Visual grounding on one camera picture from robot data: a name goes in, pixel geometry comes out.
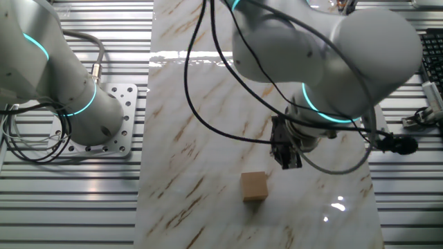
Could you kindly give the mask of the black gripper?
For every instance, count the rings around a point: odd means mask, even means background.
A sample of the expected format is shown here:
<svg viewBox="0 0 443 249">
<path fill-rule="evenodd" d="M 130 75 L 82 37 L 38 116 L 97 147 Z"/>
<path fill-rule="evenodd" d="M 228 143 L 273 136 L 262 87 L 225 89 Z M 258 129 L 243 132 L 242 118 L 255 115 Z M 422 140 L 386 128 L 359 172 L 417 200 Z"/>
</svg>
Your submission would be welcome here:
<svg viewBox="0 0 443 249">
<path fill-rule="evenodd" d="M 301 157 L 295 148 L 300 146 L 300 139 L 292 134 L 287 127 L 286 120 L 280 116 L 272 116 L 271 153 L 275 161 L 283 169 L 298 169 L 302 167 Z"/>
</svg>

